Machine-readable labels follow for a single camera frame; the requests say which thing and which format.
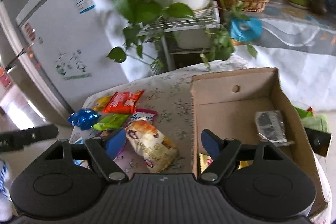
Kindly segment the blue foil snack bag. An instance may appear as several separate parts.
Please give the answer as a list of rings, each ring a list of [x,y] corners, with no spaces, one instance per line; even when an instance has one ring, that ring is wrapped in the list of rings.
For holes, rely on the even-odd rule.
[[[78,127],[80,130],[88,130],[95,125],[99,118],[100,114],[92,109],[80,109],[79,111],[71,114],[68,118],[68,122],[72,126]]]

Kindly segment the orange red snack packet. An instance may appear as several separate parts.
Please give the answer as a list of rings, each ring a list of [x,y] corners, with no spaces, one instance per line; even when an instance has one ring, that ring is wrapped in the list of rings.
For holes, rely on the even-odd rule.
[[[103,113],[133,114],[136,104],[143,95],[144,90],[136,92],[115,92]]]

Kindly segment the gold snack packet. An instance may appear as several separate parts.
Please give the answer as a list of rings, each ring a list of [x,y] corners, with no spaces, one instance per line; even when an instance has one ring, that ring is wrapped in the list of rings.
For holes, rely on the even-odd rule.
[[[200,172],[203,173],[211,164],[213,163],[213,159],[209,155],[205,155],[200,153],[199,154],[199,165],[200,165]],[[238,169],[242,169],[248,167],[253,164],[253,160],[249,161],[240,161]]]

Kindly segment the green snack packet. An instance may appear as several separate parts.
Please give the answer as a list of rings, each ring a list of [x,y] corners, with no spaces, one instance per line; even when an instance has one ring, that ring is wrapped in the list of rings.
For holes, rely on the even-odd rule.
[[[129,114],[113,113],[100,119],[93,125],[93,129],[97,131],[115,130],[122,127],[128,118]]]

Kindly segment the yellow snack packet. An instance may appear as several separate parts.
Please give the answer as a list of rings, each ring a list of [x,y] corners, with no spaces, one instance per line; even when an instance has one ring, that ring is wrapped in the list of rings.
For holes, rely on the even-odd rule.
[[[106,106],[109,103],[109,101],[111,100],[111,98],[112,98],[112,96],[104,96],[104,97],[101,97],[101,98],[97,99],[92,106],[92,110],[94,110],[94,111],[104,111],[104,109],[106,108]]]

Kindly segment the cardboard box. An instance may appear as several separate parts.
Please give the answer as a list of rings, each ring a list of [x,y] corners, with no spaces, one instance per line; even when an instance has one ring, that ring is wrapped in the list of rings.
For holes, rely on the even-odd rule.
[[[243,144],[257,144],[260,140],[255,114],[280,110],[285,133],[293,144],[281,150],[313,181],[316,200],[309,217],[314,222],[325,219],[331,208],[325,198],[329,187],[317,158],[308,141],[298,113],[280,87],[276,68],[253,68],[194,76],[191,80],[194,113],[193,174],[199,174],[198,155],[205,153],[201,132],[209,129],[218,137],[234,138]]]

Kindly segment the cream croissant snack bag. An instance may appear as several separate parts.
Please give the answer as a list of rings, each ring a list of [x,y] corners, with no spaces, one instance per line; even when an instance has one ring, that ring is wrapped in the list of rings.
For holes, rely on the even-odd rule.
[[[125,131],[126,138],[144,159],[150,173],[162,172],[178,156],[175,144],[145,119],[130,122]]]

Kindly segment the silver black snack packet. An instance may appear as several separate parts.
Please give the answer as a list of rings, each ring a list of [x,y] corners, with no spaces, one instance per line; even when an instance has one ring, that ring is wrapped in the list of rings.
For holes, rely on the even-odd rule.
[[[294,141],[286,137],[285,123],[280,110],[257,112],[255,123],[260,139],[268,140],[277,147],[294,144]]]

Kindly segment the pink white snack packet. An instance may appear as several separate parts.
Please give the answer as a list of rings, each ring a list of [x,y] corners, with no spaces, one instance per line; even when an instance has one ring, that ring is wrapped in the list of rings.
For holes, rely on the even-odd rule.
[[[136,109],[135,112],[127,120],[127,124],[137,121],[137,120],[146,120],[150,124],[154,123],[155,118],[158,116],[158,113],[154,110],[149,109]]]

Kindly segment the floral tablecloth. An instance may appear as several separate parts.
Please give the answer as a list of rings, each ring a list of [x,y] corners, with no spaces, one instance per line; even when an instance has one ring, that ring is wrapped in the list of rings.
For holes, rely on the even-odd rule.
[[[250,67],[247,61],[238,56],[232,56],[227,61],[212,61],[211,72],[226,72]],[[190,93],[191,77],[208,73],[203,64],[192,65],[163,73],[145,79],[135,80],[110,88],[94,95],[84,101],[82,108],[92,109],[95,102],[106,96],[112,96],[115,92],[132,92],[144,90],[137,107],[154,110],[158,113],[154,125],[165,136],[177,145],[179,155],[165,170],[166,173],[191,173],[192,171],[192,144],[194,138],[193,104]],[[95,136],[97,131],[92,129],[81,131],[75,127],[70,142],[77,139]],[[331,223],[331,211],[333,198],[330,184],[317,157],[314,155],[316,171],[321,182],[322,201],[327,202],[327,207],[318,215],[311,218],[313,223]],[[116,163],[128,174],[149,171],[143,159],[141,159],[127,143],[124,151],[117,157]]]

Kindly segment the white refrigerator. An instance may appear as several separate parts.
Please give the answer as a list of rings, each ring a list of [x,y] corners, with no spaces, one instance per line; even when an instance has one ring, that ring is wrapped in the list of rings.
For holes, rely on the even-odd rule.
[[[108,58],[123,42],[112,0],[29,0],[16,21],[42,77],[68,110],[130,81],[126,66]]]

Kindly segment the white metal plant stand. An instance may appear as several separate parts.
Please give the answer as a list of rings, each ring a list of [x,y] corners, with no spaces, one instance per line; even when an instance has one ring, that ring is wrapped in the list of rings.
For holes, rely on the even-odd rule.
[[[194,11],[190,19],[160,19],[148,24],[138,36],[159,38],[168,71],[175,69],[174,55],[201,53],[209,49],[213,32],[221,26],[217,3],[212,1],[205,9]]]

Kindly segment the wicker basket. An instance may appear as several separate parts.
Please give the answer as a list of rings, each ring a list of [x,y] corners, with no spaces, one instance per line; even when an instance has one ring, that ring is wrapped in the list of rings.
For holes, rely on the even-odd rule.
[[[231,10],[232,7],[242,7],[242,11],[247,12],[263,12],[271,0],[219,0],[222,8],[225,10]]]

